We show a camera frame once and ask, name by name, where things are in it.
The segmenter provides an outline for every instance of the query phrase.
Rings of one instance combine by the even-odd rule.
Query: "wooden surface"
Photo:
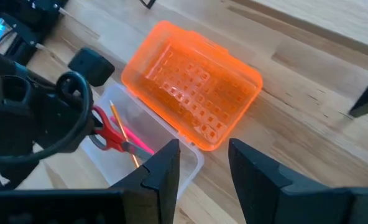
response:
[[[161,20],[195,30],[262,74],[264,87],[234,128],[239,138],[302,174],[332,187],[368,186],[368,115],[347,115],[368,85],[368,56],[236,2],[70,0],[65,17],[29,67],[56,80],[83,46],[120,72]],[[105,87],[94,89],[95,98]],[[227,141],[205,152],[205,166],[177,203],[175,223],[244,223],[231,180]],[[46,159],[22,189],[107,187],[79,149]]]
[[[368,55],[368,1],[233,1]]]

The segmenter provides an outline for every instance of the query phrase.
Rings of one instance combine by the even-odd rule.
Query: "pink pen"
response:
[[[117,124],[117,121],[115,119],[114,116],[110,117],[109,119],[111,119],[111,121],[115,124]],[[147,151],[149,154],[154,155],[155,152],[148,147],[143,141],[141,141],[140,138],[138,138],[132,131],[130,131],[127,127],[123,127],[124,131],[126,132],[127,136],[129,137],[129,139],[136,144],[137,146],[139,146],[140,148],[142,148],[143,150]]]

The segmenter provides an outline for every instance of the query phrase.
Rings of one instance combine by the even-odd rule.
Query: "orange storage box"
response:
[[[193,31],[159,22],[122,81],[180,135],[216,149],[262,88],[261,75]]]

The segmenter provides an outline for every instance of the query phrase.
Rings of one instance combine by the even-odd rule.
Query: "scissors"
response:
[[[142,160],[147,160],[152,157],[152,154],[142,149],[141,147],[126,141],[124,136],[116,131],[108,120],[107,114],[99,106],[93,106],[93,110],[101,118],[103,127],[94,128],[96,134],[99,134],[105,139],[106,144],[102,143],[95,135],[90,136],[90,140],[101,150],[116,149],[119,152],[128,152],[137,156]]]

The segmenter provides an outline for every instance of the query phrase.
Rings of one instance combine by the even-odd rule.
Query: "wooden table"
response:
[[[70,0],[64,17],[29,67],[50,80],[83,46],[120,72],[151,28],[169,20],[195,30],[260,71],[264,87],[234,128],[239,138],[332,187],[368,186],[368,115],[347,115],[368,85],[368,56],[230,0]],[[105,86],[94,89],[95,98]],[[228,142],[205,152],[205,166],[177,203],[175,223],[244,223],[228,164]],[[22,189],[107,187],[79,149],[46,159]]]

